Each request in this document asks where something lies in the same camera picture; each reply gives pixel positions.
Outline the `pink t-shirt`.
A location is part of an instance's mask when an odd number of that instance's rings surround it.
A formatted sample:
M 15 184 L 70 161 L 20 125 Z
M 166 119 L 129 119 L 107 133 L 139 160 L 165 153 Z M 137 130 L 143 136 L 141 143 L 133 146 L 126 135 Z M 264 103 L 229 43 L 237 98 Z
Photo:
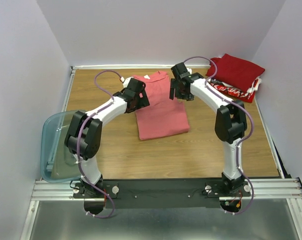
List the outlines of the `pink t-shirt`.
M 140 140 L 169 137 L 189 131 L 184 104 L 177 99 L 169 99 L 170 77 L 165 71 L 133 77 L 146 83 L 145 91 L 150 103 L 135 112 Z

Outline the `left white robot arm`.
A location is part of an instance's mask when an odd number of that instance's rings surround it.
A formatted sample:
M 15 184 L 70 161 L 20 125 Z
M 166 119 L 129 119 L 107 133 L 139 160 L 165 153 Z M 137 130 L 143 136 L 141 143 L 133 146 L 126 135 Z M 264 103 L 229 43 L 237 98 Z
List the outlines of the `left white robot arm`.
M 102 174 L 98 169 L 96 154 L 100 148 L 102 129 L 122 114 L 128 114 L 150 105 L 146 94 L 146 83 L 130 78 L 124 88 L 110 95 L 103 105 L 87 111 L 74 113 L 64 145 L 74 155 L 80 171 L 80 179 L 86 182 L 84 191 L 92 198 L 101 194 L 99 183 Z

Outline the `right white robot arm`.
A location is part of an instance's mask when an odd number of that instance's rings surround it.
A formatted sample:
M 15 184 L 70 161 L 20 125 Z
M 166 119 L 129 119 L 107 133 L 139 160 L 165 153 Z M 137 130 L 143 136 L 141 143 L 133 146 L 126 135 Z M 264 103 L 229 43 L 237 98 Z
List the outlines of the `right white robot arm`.
M 232 196 L 245 184 L 241 159 L 242 140 L 247 130 L 244 104 L 218 92 L 207 79 L 197 72 L 191 73 L 182 62 L 171 67 L 171 72 L 174 77 L 170 83 L 170 99 L 192 101 L 198 97 L 216 113 L 214 130 L 223 142 L 224 169 L 221 180 L 212 190 Z

